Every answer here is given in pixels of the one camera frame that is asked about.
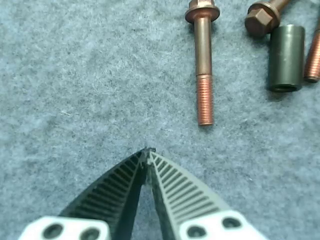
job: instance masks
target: copper bolt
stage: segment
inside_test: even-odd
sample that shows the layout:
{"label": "copper bolt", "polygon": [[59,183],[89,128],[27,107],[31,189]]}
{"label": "copper bolt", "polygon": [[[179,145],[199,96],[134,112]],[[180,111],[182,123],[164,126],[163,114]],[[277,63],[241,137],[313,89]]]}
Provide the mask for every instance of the copper bolt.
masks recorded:
{"label": "copper bolt", "polygon": [[320,18],[304,68],[304,80],[317,83],[320,80]]}
{"label": "copper bolt", "polygon": [[245,28],[254,37],[261,38],[280,25],[280,12],[290,0],[255,2],[249,7]]}
{"label": "copper bolt", "polygon": [[192,0],[185,13],[185,19],[194,24],[195,74],[197,88],[198,124],[212,125],[212,55],[211,22],[220,15],[213,0]]}

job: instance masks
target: bolt shank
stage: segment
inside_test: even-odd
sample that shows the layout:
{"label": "bolt shank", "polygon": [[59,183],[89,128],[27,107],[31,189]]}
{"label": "bolt shank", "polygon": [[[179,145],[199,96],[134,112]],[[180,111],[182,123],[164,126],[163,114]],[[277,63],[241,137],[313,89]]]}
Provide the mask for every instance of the bolt shank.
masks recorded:
{"label": "bolt shank", "polygon": [[270,0],[269,3],[273,5],[279,12],[290,2],[290,0]]}
{"label": "bolt shank", "polygon": [[194,20],[195,35],[195,74],[212,75],[211,55],[211,20],[209,17],[200,17]]}

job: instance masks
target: hex bolt head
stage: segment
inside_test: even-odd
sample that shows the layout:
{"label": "hex bolt head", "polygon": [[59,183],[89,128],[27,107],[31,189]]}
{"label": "hex bolt head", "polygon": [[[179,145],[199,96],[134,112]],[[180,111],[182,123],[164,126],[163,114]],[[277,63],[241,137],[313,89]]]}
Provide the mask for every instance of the hex bolt head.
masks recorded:
{"label": "hex bolt head", "polygon": [[253,9],[245,19],[245,28],[255,37],[263,37],[271,31],[272,16],[264,9]]}
{"label": "hex bolt head", "polygon": [[290,0],[259,1],[252,4],[248,10],[244,25],[248,33],[261,38],[280,25],[280,11]]}

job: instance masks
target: hole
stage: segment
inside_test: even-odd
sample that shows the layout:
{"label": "hole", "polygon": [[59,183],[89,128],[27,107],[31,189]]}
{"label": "hole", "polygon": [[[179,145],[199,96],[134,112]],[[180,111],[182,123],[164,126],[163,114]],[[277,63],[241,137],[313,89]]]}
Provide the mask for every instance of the hole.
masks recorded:
{"label": "hole", "polygon": [[81,234],[80,240],[96,240],[99,237],[99,230],[96,228],[89,228]]}
{"label": "hole", "polygon": [[63,227],[61,224],[52,224],[44,230],[43,236],[45,239],[55,239],[61,234],[62,230]]}
{"label": "hole", "polygon": [[201,226],[191,226],[189,227],[187,234],[190,238],[200,238],[207,235],[206,230]]}
{"label": "hole", "polygon": [[288,93],[297,91],[298,88],[290,84],[279,84],[271,87],[271,90],[278,93]]}
{"label": "hole", "polygon": [[226,229],[238,228],[241,226],[241,223],[237,219],[232,217],[225,218],[222,221],[222,224]]}

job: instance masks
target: bolt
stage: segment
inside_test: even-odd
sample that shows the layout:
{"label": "bolt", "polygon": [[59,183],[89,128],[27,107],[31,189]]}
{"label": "bolt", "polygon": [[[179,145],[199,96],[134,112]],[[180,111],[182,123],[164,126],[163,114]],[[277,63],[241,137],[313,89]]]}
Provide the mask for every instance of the bolt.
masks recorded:
{"label": "bolt", "polygon": [[280,25],[280,12],[290,0],[255,2],[249,7],[245,28],[254,37],[261,38]]}
{"label": "bolt", "polygon": [[195,75],[197,85],[198,124],[212,125],[212,54],[211,22],[220,15],[213,0],[192,0],[185,13],[185,19],[194,24]]}
{"label": "bolt", "polygon": [[320,80],[320,17],[304,68],[304,80],[317,83]]}

